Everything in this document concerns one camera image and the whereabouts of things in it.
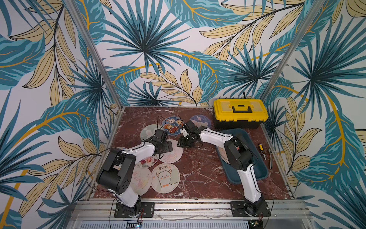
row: metal frame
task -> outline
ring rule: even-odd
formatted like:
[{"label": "metal frame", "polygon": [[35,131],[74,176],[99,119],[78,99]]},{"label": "metal frame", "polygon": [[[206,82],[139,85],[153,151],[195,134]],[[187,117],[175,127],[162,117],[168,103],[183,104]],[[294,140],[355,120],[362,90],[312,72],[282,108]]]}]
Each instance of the metal frame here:
[{"label": "metal frame", "polygon": [[109,89],[109,92],[112,95],[113,100],[118,106],[118,109],[122,109],[122,103],[119,99],[119,96],[117,95],[113,85],[112,81],[108,75],[107,69],[105,68],[102,58],[99,56],[97,48],[93,42],[92,36],[89,33],[88,28],[86,27],[86,24],[84,22],[84,19],[82,18],[82,14],[79,11],[79,8],[76,6],[75,0],[64,0],[64,3],[70,12],[71,18],[73,19],[76,28],[78,29],[78,32],[80,33],[81,37],[84,39],[84,42],[86,44],[86,47],[89,49],[90,55],[93,58],[93,61],[95,62],[100,74],[102,75],[106,86]]},{"label": "metal frame", "polygon": [[282,73],[283,68],[286,66],[291,55],[295,52],[295,49],[299,45],[300,41],[307,33],[310,25],[312,24],[313,20],[315,19],[315,17],[321,10],[324,3],[325,3],[325,0],[315,0],[313,2],[313,4],[311,5],[308,13],[306,14],[306,16],[304,18],[304,21],[300,24],[299,29],[295,33],[293,39],[291,40],[290,45],[286,49],[278,66],[274,70],[274,73],[272,74],[266,87],[264,88],[264,90],[261,94],[260,100],[264,101],[267,98],[267,96],[269,95],[270,91],[272,90],[272,87],[275,85],[277,79],[280,77],[280,74]]}]

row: alpaca illustration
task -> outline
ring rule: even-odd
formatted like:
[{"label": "alpaca illustration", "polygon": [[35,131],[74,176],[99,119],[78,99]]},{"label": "alpaca illustration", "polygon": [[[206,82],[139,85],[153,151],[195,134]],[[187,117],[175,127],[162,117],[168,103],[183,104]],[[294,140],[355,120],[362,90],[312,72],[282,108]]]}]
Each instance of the alpaca illustration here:
[{"label": "alpaca illustration", "polygon": [[156,172],[156,176],[159,179],[161,192],[169,192],[171,190],[170,185],[176,184],[177,182],[171,184],[170,179],[172,178],[172,170],[163,170],[160,173]]}]

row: red marble surface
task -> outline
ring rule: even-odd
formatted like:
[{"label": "red marble surface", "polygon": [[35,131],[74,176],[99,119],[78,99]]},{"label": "red marble surface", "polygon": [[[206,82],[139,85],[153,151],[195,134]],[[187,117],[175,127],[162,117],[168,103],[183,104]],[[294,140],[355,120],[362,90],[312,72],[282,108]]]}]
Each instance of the red marble surface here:
[{"label": "red marble surface", "polygon": [[[130,148],[141,143],[140,132],[150,124],[156,124],[156,117],[180,116],[183,121],[189,120],[193,115],[207,116],[211,122],[212,108],[170,108],[170,107],[126,107],[120,121],[120,126],[113,147]],[[289,198],[286,186],[273,159],[273,167],[269,169],[268,143],[262,128],[246,129],[254,145],[262,144],[266,151],[265,164],[269,170],[266,179],[258,181],[262,193],[272,194],[276,199]],[[178,136],[169,136],[168,139],[178,140]],[[150,167],[152,171],[158,164]],[[204,143],[200,149],[184,148],[181,159],[174,163],[180,171],[180,183],[178,187],[166,194],[157,193],[152,187],[142,195],[142,198],[200,198],[200,199],[243,199],[244,190],[241,184],[231,184],[223,171],[222,164],[214,145]],[[96,191],[94,198],[111,198],[108,192]]]}]

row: tropical leaf wallpaper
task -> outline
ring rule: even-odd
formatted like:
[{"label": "tropical leaf wallpaper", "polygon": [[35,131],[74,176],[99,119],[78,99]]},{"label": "tropical leaf wallpaper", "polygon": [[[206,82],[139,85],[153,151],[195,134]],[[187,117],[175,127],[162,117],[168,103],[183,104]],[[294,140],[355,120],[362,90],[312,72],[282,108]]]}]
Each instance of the tropical leaf wallpaper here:
[{"label": "tropical leaf wallpaper", "polygon": [[[124,106],[211,106],[254,97],[313,1],[101,1],[90,34]],[[336,7],[329,1],[302,47]]]},{"label": "tropical leaf wallpaper", "polygon": [[[102,5],[77,4],[97,44]],[[119,111],[61,0],[0,12],[0,228],[64,228]]]},{"label": "tropical leaf wallpaper", "polygon": [[326,1],[265,101],[280,165],[319,229],[366,228],[365,16],[366,1]]}]

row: coaster with alpaca print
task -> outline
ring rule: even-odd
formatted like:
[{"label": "coaster with alpaca print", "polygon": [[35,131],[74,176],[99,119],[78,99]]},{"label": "coaster with alpaca print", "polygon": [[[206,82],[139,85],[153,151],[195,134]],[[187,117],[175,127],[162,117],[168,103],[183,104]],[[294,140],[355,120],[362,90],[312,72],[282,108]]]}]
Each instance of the coaster with alpaca print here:
[{"label": "coaster with alpaca print", "polygon": [[135,166],[130,184],[132,185],[132,189],[138,195],[142,196],[149,190],[152,179],[153,178],[149,169],[142,169]]},{"label": "coaster with alpaca print", "polygon": [[180,182],[179,170],[173,164],[160,164],[153,169],[151,174],[153,176],[151,186],[158,193],[171,192],[178,187]]},{"label": "coaster with alpaca print", "polygon": [[167,153],[163,153],[163,157],[159,158],[159,160],[161,160],[164,163],[174,163],[177,162],[183,154],[183,148],[182,147],[177,147],[178,141],[176,140],[172,140],[169,139],[167,141],[171,141],[172,142],[172,146],[173,146],[173,151],[172,152],[167,152]]}]

